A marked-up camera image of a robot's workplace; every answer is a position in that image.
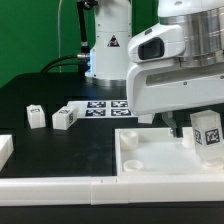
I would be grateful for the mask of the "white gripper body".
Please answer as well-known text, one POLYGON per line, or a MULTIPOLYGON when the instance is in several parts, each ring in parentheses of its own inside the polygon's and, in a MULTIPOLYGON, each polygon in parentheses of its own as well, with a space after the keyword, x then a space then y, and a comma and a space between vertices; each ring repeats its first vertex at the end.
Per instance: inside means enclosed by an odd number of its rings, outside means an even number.
POLYGON ((128 44, 129 109, 136 115, 224 103, 224 62, 184 68, 186 44, 178 25, 156 24, 128 44))

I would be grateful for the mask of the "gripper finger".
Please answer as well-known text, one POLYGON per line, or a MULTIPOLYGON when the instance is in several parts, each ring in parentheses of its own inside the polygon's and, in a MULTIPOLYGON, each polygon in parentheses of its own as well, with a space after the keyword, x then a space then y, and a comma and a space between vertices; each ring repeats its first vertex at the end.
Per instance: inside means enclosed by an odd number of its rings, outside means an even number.
POLYGON ((182 129, 177 126, 172 112, 163 112, 162 119, 166 123, 166 125, 170 128, 170 133, 175 138, 182 137, 182 129))

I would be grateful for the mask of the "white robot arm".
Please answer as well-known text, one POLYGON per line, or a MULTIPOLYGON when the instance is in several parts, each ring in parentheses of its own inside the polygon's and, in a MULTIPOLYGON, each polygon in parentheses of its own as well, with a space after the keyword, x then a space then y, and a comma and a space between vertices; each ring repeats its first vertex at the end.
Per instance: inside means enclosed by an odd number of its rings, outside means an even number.
POLYGON ((224 0, 158 0, 158 23, 133 36, 131 0, 86 0, 96 42, 88 82, 124 86, 130 111, 172 113, 224 103, 224 0))

